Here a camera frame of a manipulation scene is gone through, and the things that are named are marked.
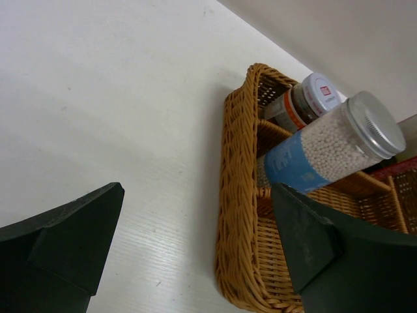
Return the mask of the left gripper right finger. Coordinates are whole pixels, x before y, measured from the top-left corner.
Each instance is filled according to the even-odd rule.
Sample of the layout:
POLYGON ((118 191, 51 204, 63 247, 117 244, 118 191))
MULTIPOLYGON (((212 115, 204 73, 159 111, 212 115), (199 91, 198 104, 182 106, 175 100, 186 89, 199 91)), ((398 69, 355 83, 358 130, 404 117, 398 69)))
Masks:
POLYGON ((416 236, 339 212, 285 184, 271 190, 305 312, 415 312, 416 236))

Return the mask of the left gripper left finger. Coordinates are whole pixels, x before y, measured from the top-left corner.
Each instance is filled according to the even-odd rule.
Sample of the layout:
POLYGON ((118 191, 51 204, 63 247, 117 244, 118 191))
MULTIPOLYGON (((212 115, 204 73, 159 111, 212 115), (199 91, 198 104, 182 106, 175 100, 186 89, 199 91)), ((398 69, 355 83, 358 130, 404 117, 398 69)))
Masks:
POLYGON ((121 213, 124 189, 109 183, 1 228, 2 312, 86 312, 121 213))

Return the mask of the silver-cap blue-label jar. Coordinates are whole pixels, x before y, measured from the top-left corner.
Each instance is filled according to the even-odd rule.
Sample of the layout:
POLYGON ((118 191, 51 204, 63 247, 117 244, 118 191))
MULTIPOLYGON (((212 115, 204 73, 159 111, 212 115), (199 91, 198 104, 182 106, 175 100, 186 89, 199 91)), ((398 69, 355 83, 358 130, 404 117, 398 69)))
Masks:
POLYGON ((308 194, 405 148, 405 137, 386 106, 361 91, 260 156, 257 186, 283 183, 308 194))

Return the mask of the white-lid dark jam jar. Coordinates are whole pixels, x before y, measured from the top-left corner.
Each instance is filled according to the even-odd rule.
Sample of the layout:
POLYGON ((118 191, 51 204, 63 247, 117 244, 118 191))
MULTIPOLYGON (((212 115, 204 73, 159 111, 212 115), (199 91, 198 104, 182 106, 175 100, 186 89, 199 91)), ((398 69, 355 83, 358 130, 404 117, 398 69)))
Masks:
POLYGON ((261 117, 295 133, 340 104, 333 83, 314 72, 266 105, 261 117))

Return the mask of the tall red-label glass bottle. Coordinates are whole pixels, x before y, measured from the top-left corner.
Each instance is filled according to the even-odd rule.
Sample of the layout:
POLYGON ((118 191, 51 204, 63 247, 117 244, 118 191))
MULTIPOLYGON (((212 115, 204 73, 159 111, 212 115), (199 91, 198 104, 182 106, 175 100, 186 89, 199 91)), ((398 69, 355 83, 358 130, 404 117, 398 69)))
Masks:
POLYGON ((384 181, 389 176, 395 176, 400 173, 415 170, 416 169, 416 157, 412 157, 403 161, 398 161, 396 157, 390 160, 384 160, 370 168, 365 172, 373 178, 384 181))

